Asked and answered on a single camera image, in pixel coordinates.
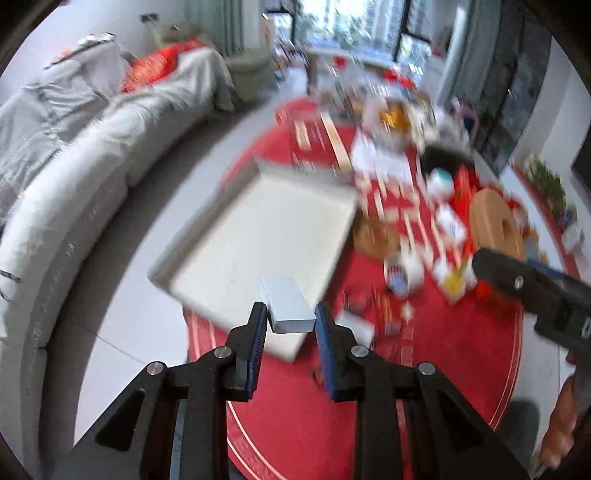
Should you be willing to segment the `person's right hand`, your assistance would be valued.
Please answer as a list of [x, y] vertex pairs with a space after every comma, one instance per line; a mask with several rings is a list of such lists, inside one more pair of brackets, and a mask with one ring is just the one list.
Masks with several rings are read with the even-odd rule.
[[574, 378], [575, 375], [571, 375], [562, 387], [541, 445], [540, 458], [552, 469], [560, 465], [574, 445], [573, 432], [578, 420]]

